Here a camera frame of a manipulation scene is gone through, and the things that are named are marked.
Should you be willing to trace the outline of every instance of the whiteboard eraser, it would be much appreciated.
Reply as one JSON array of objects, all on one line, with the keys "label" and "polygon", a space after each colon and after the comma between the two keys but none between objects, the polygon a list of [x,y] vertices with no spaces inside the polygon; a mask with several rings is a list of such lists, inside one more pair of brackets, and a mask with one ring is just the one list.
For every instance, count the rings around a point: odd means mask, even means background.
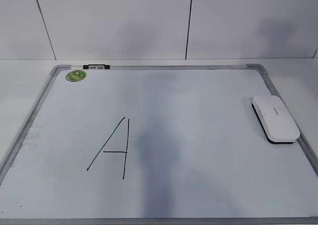
[{"label": "whiteboard eraser", "polygon": [[283,101],[273,95],[251,98],[252,107],[269,142],[291,144],[300,136],[296,122]]}]

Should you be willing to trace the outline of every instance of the whiteboard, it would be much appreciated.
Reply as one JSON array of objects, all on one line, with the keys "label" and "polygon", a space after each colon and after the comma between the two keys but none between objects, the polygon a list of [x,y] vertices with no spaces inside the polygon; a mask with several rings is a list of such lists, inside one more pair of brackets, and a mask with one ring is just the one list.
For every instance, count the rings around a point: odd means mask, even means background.
[{"label": "whiteboard", "polygon": [[254,115],[250,97],[270,94],[257,71],[68,72],[0,186],[0,218],[318,215],[299,143],[270,144]]}]

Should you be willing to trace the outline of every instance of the round magnet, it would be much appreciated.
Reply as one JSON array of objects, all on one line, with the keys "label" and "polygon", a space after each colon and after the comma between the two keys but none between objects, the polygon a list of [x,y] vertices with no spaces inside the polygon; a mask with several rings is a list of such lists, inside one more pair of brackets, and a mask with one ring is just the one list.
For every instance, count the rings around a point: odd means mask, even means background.
[{"label": "round magnet", "polygon": [[70,82],[78,82],[86,78],[86,72],[83,70],[74,70],[66,75],[66,80]]}]

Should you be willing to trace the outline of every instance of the white wall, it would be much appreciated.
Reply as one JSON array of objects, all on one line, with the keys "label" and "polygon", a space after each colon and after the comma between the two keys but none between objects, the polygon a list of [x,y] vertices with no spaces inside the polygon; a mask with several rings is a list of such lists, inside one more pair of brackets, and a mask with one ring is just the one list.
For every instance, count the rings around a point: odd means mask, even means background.
[{"label": "white wall", "polygon": [[0,60],[54,59],[36,0],[0,0]]},{"label": "white wall", "polygon": [[39,0],[57,59],[184,59],[190,0]]},{"label": "white wall", "polygon": [[311,58],[318,0],[193,0],[188,59]]},{"label": "white wall", "polygon": [[[39,3],[57,59],[185,58],[190,0]],[[36,0],[0,0],[0,19],[0,60],[54,59]],[[193,0],[187,58],[311,58],[317,42],[318,0]]]}]

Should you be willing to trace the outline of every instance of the silver frame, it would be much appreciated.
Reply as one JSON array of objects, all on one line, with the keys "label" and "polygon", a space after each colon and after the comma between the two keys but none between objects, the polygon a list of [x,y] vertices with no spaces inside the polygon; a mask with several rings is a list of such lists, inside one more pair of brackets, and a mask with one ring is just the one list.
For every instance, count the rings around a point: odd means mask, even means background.
[{"label": "silver frame", "polygon": [[[0,186],[13,163],[34,119],[36,118],[56,77],[63,70],[82,69],[82,66],[57,65],[45,83],[27,120],[22,125],[18,136],[13,141],[4,159],[0,163]],[[281,98],[267,71],[262,65],[247,64],[234,66],[111,66],[109,70],[257,70],[272,95]],[[308,161],[318,176],[318,158],[309,145],[303,132],[298,142]],[[301,218],[199,218],[199,219],[0,219],[0,225],[318,225],[318,217]]]}]

